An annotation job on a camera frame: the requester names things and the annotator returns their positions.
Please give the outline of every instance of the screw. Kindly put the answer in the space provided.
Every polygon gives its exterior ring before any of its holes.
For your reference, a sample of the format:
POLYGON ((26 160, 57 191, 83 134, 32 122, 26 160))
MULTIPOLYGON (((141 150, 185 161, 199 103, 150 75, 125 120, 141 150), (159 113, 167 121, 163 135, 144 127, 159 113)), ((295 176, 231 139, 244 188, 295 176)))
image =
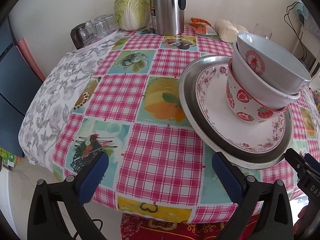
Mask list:
POLYGON ((283 185, 284 185, 283 181, 280 180, 280 179, 277 179, 277 184, 278 184, 279 186, 283 186, 283 185))
POLYGON ((44 180, 43 180, 43 179, 38 179, 37 185, 41 186, 43 183, 44 183, 44 180))
POLYGON ((249 181, 249 182, 254 182, 255 180, 256 180, 256 179, 255 179, 254 176, 249 175, 249 176, 247 177, 247 181, 249 181))
POLYGON ((67 182, 73 182, 74 180, 75 180, 75 176, 72 176, 72 175, 66 178, 67 182))

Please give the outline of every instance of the pink checkered pattern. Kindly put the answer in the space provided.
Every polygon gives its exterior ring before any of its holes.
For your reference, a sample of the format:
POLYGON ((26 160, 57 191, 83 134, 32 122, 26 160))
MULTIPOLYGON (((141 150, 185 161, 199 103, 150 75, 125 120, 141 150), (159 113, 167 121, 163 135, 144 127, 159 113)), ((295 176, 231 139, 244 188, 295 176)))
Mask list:
POLYGON ((294 187, 293 168, 285 160, 272 168, 262 170, 261 173, 262 182, 274 183, 277 179, 281 179, 287 189, 294 187))
POLYGON ((113 63, 116 61, 120 53, 121 53, 121 50, 111 51, 107 55, 105 60, 101 63, 101 65, 98 67, 94 75, 104 76, 108 72, 109 68, 111 68, 113 63))
POLYGON ((157 49, 163 36, 159 35, 137 35, 127 41, 123 49, 157 49))
POLYGON ((148 75, 117 74, 102 78, 86 115, 105 119, 135 120, 148 75))
POLYGON ((301 93, 300 98, 297 99, 297 104, 300 105, 300 106, 303 106, 306 109, 309 109, 309 106, 308 106, 308 104, 306 102, 306 97, 304 96, 303 93, 301 93))
POLYGON ((296 199, 297 197, 300 197, 303 194, 303 191, 296 187, 290 196, 290 200, 296 199))
MULTIPOLYGON (((219 223, 230 220, 238 205, 199 206, 191 223, 219 223)), ((262 207, 262 202, 257 203, 253 215, 262 207)))
POLYGON ((299 105, 296 103, 291 103, 289 107, 291 110, 293 125, 294 125, 293 138, 306 139, 307 138, 306 128, 304 127, 299 105))
POLYGON ((124 37, 128 37, 128 36, 134 36, 137 33, 137 31, 131 31, 131 32, 127 32, 124 37))
POLYGON ((155 202, 196 205, 202 151, 202 141, 194 131, 136 123, 117 191, 155 202))
POLYGON ((320 151, 318 146, 318 140, 317 139, 310 139, 307 140, 309 153, 317 160, 320 159, 320 151))
POLYGON ((181 36, 196 36, 196 33, 191 26, 185 26, 184 32, 181 36))
POLYGON ((217 41, 214 39, 204 38, 197 36, 198 48, 201 52, 207 52, 217 55, 232 56, 232 47, 223 41, 217 41))
POLYGON ((83 118, 84 117, 82 115, 71 114, 63 133, 60 135, 59 140, 56 143, 52 159, 62 167, 64 167, 69 147, 80 128, 83 118))
POLYGON ((68 176, 77 176, 76 173, 71 172, 71 171, 69 171, 69 170, 67 170, 67 169, 64 170, 64 175, 65 175, 66 177, 68 177, 68 176))
POLYGON ((99 186, 94 193, 92 200, 109 208, 116 208, 116 193, 110 189, 99 186))
POLYGON ((185 67, 199 57, 196 51, 159 49, 150 74, 179 77, 185 67))

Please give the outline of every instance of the stainless steel plate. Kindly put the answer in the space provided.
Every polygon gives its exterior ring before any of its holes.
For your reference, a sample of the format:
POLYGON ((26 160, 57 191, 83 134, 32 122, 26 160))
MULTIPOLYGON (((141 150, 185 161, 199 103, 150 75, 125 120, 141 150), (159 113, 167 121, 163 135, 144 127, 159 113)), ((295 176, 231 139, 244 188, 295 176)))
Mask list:
POLYGON ((270 152, 253 154, 239 150, 223 140, 207 123, 198 106, 196 100, 198 76, 207 67, 227 64, 230 59, 231 57, 210 55, 194 60, 185 68, 179 81, 179 97, 183 111, 199 137, 214 151, 221 151, 230 162, 252 170, 270 168, 283 160, 284 153, 293 138, 293 121, 289 108, 285 112, 285 132, 281 143, 270 152))

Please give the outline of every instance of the floor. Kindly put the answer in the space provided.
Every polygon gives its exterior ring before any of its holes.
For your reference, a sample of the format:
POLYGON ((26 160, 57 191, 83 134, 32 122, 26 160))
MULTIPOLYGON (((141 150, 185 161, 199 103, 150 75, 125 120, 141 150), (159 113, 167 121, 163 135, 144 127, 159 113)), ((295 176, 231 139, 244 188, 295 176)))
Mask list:
MULTIPOLYGON (((34 166, 23 158, 19 167, 12 169, 9 174, 10 205, 15 227, 21 240, 27 240, 28 216, 31 200, 38 179, 44 179, 47 183, 57 182, 46 168, 34 166)), ((76 232, 73 223, 63 203, 59 204, 65 223, 71 236, 76 232)), ((120 222, 121 212, 107 208, 95 202, 84 205, 92 219, 101 219, 103 228, 101 232, 108 240, 121 240, 120 222)))

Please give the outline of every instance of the plate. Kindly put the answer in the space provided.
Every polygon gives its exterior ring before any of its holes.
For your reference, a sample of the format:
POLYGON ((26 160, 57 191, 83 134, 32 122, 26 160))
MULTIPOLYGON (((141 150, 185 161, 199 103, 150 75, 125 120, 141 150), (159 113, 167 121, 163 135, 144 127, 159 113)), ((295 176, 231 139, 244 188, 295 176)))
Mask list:
POLYGON ((249 153, 267 153, 281 142, 284 114, 261 124, 245 123, 230 109, 226 97, 228 64, 206 68, 196 83, 196 99, 211 127, 222 139, 249 153))
POLYGON ((222 152, 226 158, 240 167, 262 170, 277 165, 284 158, 293 139, 293 121, 290 110, 284 114, 285 131, 281 143, 272 151, 254 154, 242 151, 223 140, 204 118, 196 100, 196 81, 201 72, 214 64, 227 64, 231 57, 208 55, 192 61, 179 79, 179 98, 183 111, 198 136, 215 152, 222 152))

